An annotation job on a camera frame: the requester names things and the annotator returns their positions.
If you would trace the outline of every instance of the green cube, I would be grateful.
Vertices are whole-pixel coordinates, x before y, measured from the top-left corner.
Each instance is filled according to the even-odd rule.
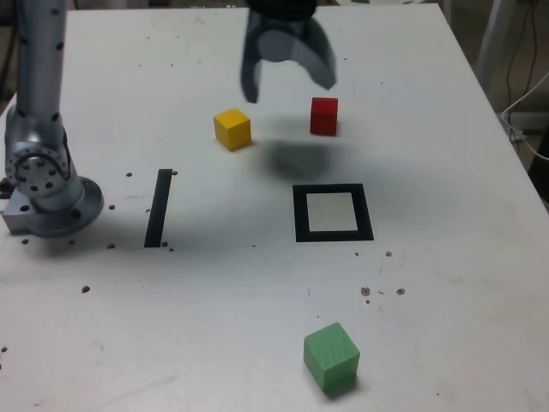
[[[304,361],[324,392],[356,379],[360,352],[340,324],[331,324],[305,338]]]

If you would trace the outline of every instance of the black square outline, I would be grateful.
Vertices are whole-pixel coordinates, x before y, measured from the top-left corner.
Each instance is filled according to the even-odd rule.
[[[354,217],[358,230],[318,231],[312,232],[309,226],[309,209],[307,195],[312,193],[351,193],[353,198]],[[370,215],[366,205],[364,186],[357,184],[339,185],[294,185],[293,186],[293,219],[295,220],[296,242],[345,242],[357,240],[374,240],[371,231]]]

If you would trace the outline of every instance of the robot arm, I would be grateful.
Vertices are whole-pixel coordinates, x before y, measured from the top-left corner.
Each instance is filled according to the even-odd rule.
[[[293,60],[325,88],[335,60],[312,18],[317,0],[248,0],[241,84],[256,102],[261,60]],[[17,103],[6,120],[6,176],[15,187],[3,218],[13,234],[62,236],[91,223],[103,208],[101,189],[79,177],[59,113],[65,0],[18,0]]]
[[[62,236],[103,207],[100,188],[81,178],[59,113],[65,0],[19,0],[17,103],[6,119],[6,176],[15,187],[3,218],[11,233]]]
[[[317,0],[248,0],[248,5],[240,82],[249,102],[257,102],[262,59],[293,60],[318,85],[334,86],[334,53],[324,31],[312,18]]]

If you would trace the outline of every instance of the wooden block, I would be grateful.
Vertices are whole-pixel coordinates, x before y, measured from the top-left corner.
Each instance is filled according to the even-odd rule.
[[[251,143],[250,120],[239,110],[231,109],[214,116],[215,137],[228,150]]]
[[[359,359],[359,350],[340,324],[331,324],[305,338],[305,364],[324,392],[353,383]]]
[[[321,136],[335,136],[337,132],[338,100],[313,97],[311,102],[311,133]]]

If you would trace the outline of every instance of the white square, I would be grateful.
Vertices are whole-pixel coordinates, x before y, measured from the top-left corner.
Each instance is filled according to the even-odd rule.
[[[307,193],[307,209],[311,232],[359,230],[351,193]]]

